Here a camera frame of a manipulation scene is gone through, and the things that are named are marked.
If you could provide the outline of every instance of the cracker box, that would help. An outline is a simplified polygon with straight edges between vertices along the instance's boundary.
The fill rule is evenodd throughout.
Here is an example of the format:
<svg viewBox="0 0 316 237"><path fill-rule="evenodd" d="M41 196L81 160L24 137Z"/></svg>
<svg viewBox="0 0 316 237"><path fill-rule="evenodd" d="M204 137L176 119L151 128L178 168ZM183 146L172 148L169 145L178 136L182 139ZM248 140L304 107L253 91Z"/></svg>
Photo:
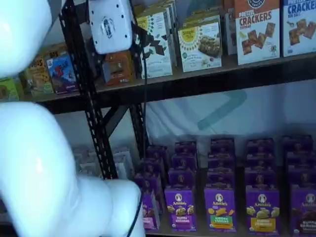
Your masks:
<svg viewBox="0 0 316 237"><path fill-rule="evenodd" d="M235 0L238 64L280 57L279 1Z"/></svg>
<svg viewBox="0 0 316 237"><path fill-rule="evenodd" d="M316 51L315 0L283 1L283 55Z"/></svg>
<svg viewBox="0 0 316 237"><path fill-rule="evenodd" d="M46 63L56 94L78 91L76 76L68 54L48 59Z"/></svg>
<svg viewBox="0 0 316 237"><path fill-rule="evenodd" d="M196 231L195 188L169 186L164 190L173 231Z"/></svg>
<svg viewBox="0 0 316 237"><path fill-rule="evenodd" d="M232 186L222 188L206 184L204 188L207 224L211 231L235 232L236 208Z"/></svg>
<svg viewBox="0 0 316 237"><path fill-rule="evenodd" d="M158 230L160 227L160 219L154 190L142 190L142 192L144 228L145 230Z"/></svg>
<svg viewBox="0 0 316 237"><path fill-rule="evenodd" d="M144 52L146 59L147 77L163 77L172 75L171 37L168 27L167 12L164 8L143 12L137 17L138 25L147 31Z"/></svg>
<svg viewBox="0 0 316 237"><path fill-rule="evenodd" d="M189 168L170 168L168 171L170 185L188 185L194 186L196 183L196 174Z"/></svg>
<svg viewBox="0 0 316 237"><path fill-rule="evenodd" d="M136 173L134 182L141 189L154 190L159 214L164 213L165 204L163 199L163 190L161 186L161 178L159 173Z"/></svg>
<svg viewBox="0 0 316 237"><path fill-rule="evenodd" d="M234 0L223 0L225 43L228 55L237 54Z"/></svg>
<svg viewBox="0 0 316 237"><path fill-rule="evenodd" d="M178 34L183 72L222 66L218 21L190 24L181 28Z"/></svg>
<svg viewBox="0 0 316 237"><path fill-rule="evenodd" d="M190 153L178 153L174 154L171 159L171 165L174 168L183 167L189 168L190 170L197 170L197 156L196 154Z"/></svg>

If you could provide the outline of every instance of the purple box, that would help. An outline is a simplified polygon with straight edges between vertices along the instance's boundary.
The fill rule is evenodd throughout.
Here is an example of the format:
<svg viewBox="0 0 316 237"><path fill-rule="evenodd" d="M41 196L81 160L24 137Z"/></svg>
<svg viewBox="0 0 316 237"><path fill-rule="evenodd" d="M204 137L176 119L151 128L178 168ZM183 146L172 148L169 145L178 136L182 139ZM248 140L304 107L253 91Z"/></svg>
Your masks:
<svg viewBox="0 0 316 237"><path fill-rule="evenodd" d="M316 186L291 186L291 234L293 236L316 235Z"/></svg>
<svg viewBox="0 0 316 237"><path fill-rule="evenodd" d="M279 191L246 187L247 227L253 235L279 235Z"/></svg>
<svg viewBox="0 0 316 237"><path fill-rule="evenodd" d="M196 231L194 193L194 187L181 185L164 190L172 230Z"/></svg>
<svg viewBox="0 0 316 237"><path fill-rule="evenodd" d="M154 190L142 190L142 192L144 229L158 230L160 227L160 219Z"/></svg>
<svg viewBox="0 0 316 237"><path fill-rule="evenodd" d="M173 168L183 167L183 168L189 168L191 170L197 170L198 168L197 156L195 153L174 154L171 159L171 166Z"/></svg>
<svg viewBox="0 0 316 237"><path fill-rule="evenodd" d="M154 190L156 201L158 202L159 214L164 213L165 204L163 198L163 190L161 186L161 178L159 173L136 173L134 182L145 190Z"/></svg>
<svg viewBox="0 0 316 237"><path fill-rule="evenodd" d="M208 184L213 184L217 187L221 187L226 184L231 184L235 186L235 173L234 172L216 172L209 169L207 172Z"/></svg>
<svg viewBox="0 0 316 237"><path fill-rule="evenodd" d="M204 188L207 224L211 231L235 232L236 208L232 186L214 187L206 184Z"/></svg>
<svg viewBox="0 0 316 237"><path fill-rule="evenodd" d="M165 146L149 146L146 149L147 158L162 158L165 168L170 167L170 156Z"/></svg>
<svg viewBox="0 0 316 237"><path fill-rule="evenodd" d="M195 186L196 174L189 168L170 168L168 171L170 185L188 185Z"/></svg>
<svg viewBox="0 0 316 237"><path fill-rule="evenodd" d="M175 143L175 153L197 153L197 142L190 141L190 142L176 142Z"/></svg>

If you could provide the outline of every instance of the snack box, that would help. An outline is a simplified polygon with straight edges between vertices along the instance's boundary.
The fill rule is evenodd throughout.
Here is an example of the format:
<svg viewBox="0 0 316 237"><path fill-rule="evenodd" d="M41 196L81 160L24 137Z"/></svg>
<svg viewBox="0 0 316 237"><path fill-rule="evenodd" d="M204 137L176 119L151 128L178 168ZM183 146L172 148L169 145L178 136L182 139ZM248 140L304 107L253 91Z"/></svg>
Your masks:
<svg viewBox="0 0 316 237"><path fill-rule="evenodd" d="M143 221L145 230L158 230L160 219L156 205L154 190L142 190L143 192Z"/></svg>
<svg viewBox="0 0 316 237"><path fill-rule="evenodd" d="M197 142L188 141L188 142L176 142L174 151L176 154L179 153L197 153Z"/></svg>
<svg viewBox="0 0 316 237"><path fill-rule="evenodd" d="M183 72L222 66L219 22L206 21L179 29Z"/></svg>
<svg viewBox="0 0 316 237"><path fill-rule="evenodd" d="M18 77L0 79L0 102L19 101L23 94L23 87Z"/></svg>
<svg viewBox="0 0 316 237"><path fill-rule="evenodd" d="M211 231L235 232L235 195L231 184L219 187L206 184L204 188L207 224Z"/></svg>
<svg viewBox="0 0 316 237"><path fill-rule="evenodd" d="M238 64L280 57L277 0L235 0Z"/></svg>
<svg viewBox="0 0 316 237"><path fill-rule="evenodd" d="M223 0L225 43L228 55L237 54L234 0Z"/></svg>
<svg viewBox="0 0 316 237"><path fill-rule="evenodd" d="M217 185L217 187L222 187L226 184L230 184L232 187L234 187L235 173L232 171L218 172L208 169L206 183Z"/></svg>
<svg viewBox="0 0 316 237"><path fill-rule="evenodd" d="M108 53L103 64L104 79L107 86L135 81L135 70L129 50Z"/></svg>
<svg viewBox="0 0 316 237"><path fill-rule="evenodd" d="M279 190L268 185L266 188L246 186L247 227L253 235L280 234Z"/></svg>
<svg viewBox="0 0 316 237"><path fill-rule="evenodd" d="M196 231L195 187L174 185L164 190L173 231Z"/></svg>
<svg viewBox="0 0 316 237"><path fill-rule="evenodd" d="M196 173L189 168L170 168L168 171L168 179L170 185L188 185L195 186Z"/></svg>
<svg viewBox="0 0 316 237"><path fill-rule="evenodd" d="M174 154L171 159L171 166L174 168L183 167L190 170L197 170L197 156L196 153L178 153Z"/></svg>
<svg viewBox="0 0 316 237"><path fill-rule="evenodd" d="M146 11L137 17L138 26L147 31L144 52L146 59L147 77L163 77L172 75L171 37L168 27L167 12L164 8Z"/></svg>
<svg viewBox="0 0 316 237"><path fill-rule="evenodd" d="M315 236L316 180L308 185L291 185L290 233L292 236Z"/></svg>
<svg viewBox="0 0 316 237"><path fill-rule="evenodd" d="M143 189L154 190L159 214L164 213L165 204L163 199L163 190L159 173L136 173L134 182Z"/></svg>
<svg viewBox="0 0 316 237"><path fill-rule="evenodd" d="M170 167L170 157L168 148L165 146L151 145L146 149L146 157L148 158L162 158L165 169Z"/></svg>
<svg viewBox="0 0 316 237"><path fill-rule="evenodd" d="M47 59L46 65L56 94L78 91L76 76L68 54Z"/></svg>
<svg viewBox="0 0 316 237"><path fill-rule="evenodd" d="M283 55L316 52L315 0L283 1Z"/></svg>

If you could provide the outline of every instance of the product packaging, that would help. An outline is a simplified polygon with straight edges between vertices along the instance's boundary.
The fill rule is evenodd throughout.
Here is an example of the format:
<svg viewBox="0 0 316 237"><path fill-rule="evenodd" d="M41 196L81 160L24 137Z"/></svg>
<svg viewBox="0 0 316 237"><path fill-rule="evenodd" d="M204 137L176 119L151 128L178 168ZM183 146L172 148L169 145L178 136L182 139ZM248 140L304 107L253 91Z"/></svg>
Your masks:
<svg viewBox="0 0 316 237"><path fill-rule="evenodd" d="M283 1L283 55L316 51L315 0Z"/></svg>
<svg viewBox="0 0 316 237"><path fill-rule="evenodd" d="M277 0L235 0L238 64L280 57Z"/></svg>

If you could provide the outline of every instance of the cardboard box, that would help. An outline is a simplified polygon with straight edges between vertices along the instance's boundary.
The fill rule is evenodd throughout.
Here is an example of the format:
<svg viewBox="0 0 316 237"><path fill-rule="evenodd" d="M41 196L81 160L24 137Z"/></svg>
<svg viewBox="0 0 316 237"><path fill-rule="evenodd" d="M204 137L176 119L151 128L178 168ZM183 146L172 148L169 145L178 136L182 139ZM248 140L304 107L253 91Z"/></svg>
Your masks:
<svg viewBox="0 0 316 237"><path fill-rule="evenodd" d="M0 79L0 102L19 101L23 88L18 77Z"/></svg>
<svg viewBox="0 0 316 237"><path fill-rule="evenodd" d="M147 77L172 75L171 37L166 10L157 8L154 11L143 12L137 17L137 23L147 31L145 55L141 55L143 68L143 57L146 58Z"/></svg>
<svg viewBox="0 0 316 237"><path fill-rule="evenodd" d="M284 57L316 52L314 0L284 0L282 26Z"/></svg>
<svg viewBox="0 0 316 237"><path fill-rule="evenodd" d="M211 231L236 232L236 207L233 187L204 188L207 224Z"/></svg>
<svg viewBox="0 0 316 237"><path fill-rule="evenodd" d="M237 54L234 0L223 0L225 43L228 55Z"/></svg>
<svg viewBox="0 0 316 237"><path fill-rule="evenodd" d="M196 231L195 188L168 186L164 190L173 231Z"/></svg>
<svg viewBox="0 0 316 237"><path fill-rule="evenodd" d="M202 22L179 30L183 72L222 66L218 21Z"/></svg>
<svg viewBox="0 0 316 237"><path fill-rule="evenodd" d="M238 64L280 57L279 1L235 0Z"/></svg>
<svg viewBox="0 0 316 237"><path fill-rule="evenodd" d="M160 219L154 191L143 189L142 192L144 228L145 230L158 230L160 227Z"/></svg>

